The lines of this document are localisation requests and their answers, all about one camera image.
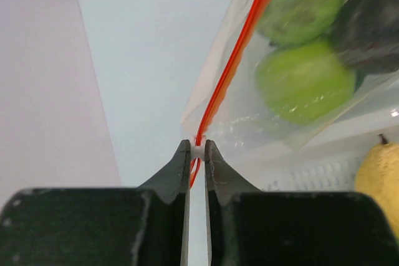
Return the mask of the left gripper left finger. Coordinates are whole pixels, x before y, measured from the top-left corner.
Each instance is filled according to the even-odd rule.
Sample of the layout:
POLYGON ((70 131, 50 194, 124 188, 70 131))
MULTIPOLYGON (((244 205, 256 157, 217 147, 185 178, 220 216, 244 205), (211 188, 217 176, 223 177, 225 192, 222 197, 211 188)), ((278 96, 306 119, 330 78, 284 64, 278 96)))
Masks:
POLYGON ((25 188, 1 209, 2 265, 186 265, 191 147, 135 188, 25 188))

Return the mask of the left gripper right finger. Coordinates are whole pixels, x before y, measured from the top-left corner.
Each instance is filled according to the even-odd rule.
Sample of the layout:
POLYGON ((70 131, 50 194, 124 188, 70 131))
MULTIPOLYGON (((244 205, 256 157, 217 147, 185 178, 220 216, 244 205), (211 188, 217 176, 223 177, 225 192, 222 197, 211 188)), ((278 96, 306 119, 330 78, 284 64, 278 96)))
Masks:
POLYGON ((264 192, 204 150, 210 265, 397 265, 377 203, 358 192, 264 192))

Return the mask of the green apple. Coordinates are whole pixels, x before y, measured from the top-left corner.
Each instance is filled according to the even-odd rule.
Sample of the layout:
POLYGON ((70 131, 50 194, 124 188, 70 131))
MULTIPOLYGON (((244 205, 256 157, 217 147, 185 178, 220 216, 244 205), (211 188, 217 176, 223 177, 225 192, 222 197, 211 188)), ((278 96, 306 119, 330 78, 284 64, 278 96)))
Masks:
POLYGON ((255 71, 265 106, 296 125, 308 125, 351 100, 356 81, 356 73, 340 62, 326 40, 275 50, 255 71))

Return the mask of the clear orange zip bag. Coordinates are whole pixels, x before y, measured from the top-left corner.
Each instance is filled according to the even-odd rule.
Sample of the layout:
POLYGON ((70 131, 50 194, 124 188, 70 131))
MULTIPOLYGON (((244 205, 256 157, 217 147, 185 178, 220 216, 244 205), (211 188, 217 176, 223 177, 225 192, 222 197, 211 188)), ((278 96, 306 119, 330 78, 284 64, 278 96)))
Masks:
POLYGON ((259 189, 352 189, 398 134, 398 0, 232 0, 182 127, 259 189))

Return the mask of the green guava fruit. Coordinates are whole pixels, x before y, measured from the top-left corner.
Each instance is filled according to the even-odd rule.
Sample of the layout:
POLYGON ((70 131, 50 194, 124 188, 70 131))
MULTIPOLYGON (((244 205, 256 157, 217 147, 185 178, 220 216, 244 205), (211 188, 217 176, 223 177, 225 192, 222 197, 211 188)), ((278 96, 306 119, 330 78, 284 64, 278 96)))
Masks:
POLYGON ((257 31, 283 47, 305 44, 333 23, 344 0, 271 0, 257 31))

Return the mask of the dark purple fruit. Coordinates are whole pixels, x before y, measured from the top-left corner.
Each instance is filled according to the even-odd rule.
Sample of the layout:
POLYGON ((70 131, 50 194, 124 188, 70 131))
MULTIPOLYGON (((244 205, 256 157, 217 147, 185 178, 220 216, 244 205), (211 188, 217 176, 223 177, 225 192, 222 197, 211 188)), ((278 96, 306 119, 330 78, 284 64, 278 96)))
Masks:
POLYGON ((368 74, 398 70, 398 0, 348 0, 330 32, 341 61, 368 74))

